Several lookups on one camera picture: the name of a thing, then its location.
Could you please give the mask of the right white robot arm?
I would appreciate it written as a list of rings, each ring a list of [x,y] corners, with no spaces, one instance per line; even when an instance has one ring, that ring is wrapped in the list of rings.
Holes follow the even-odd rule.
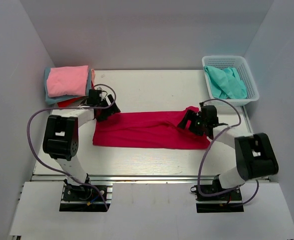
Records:
[[[278,173],[278,162],[267,134],[242,133],[235,127],[220,122],[213,105],[202,105],[199,112],[188,110],[177,127],[184,129],[188,123],[188,129],[193,134],[211,139],[198,171],[197,191],[201,196],[222,200],[248,180]],[[215,142],[235,150],[236,166],[215,176],[209,191],[205,192],[200,184],[200,176],[205,158]]]

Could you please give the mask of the crimson red t shirt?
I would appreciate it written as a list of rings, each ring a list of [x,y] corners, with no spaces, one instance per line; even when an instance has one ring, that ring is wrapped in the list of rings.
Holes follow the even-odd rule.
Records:
[[[180,111],[152,111],[116,113],[107,120],[97,122],[93,145],[116,148],[204,150],[210,142],[206,136],[198,136],[178,124],[189,106]]]

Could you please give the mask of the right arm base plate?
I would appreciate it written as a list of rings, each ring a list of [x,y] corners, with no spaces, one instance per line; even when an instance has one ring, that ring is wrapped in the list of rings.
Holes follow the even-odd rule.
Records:
[[[203,196],[199,193],[197,185],[190,188],[196,196],[197,213],[242,213],[242,195],[239,188],[216,196]]]

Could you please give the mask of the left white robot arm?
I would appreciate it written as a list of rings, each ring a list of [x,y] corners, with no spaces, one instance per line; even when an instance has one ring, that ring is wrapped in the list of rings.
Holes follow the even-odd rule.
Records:
[[[75,194],[83,200],[92,195],[92,187],[77,157],[79,128],[92,120],[102,122],[121,112],[115,97],[111,94],[103,96],[104,92],[101,88],[89,90],[84,105],[52,114],[46,124],[43,151],[60,165],[67,176],[67,184],[76,186]]]

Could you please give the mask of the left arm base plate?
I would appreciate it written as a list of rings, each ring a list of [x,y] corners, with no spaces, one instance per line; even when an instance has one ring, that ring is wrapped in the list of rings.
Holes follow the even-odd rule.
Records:
[[[96,188],[98,190],[89,186],[71,185],[65,179],[59,211],[84,213],[107,212],[101,196],[103,196],[107,207],[109,207],[112,199],[112,186],[97,185]]]

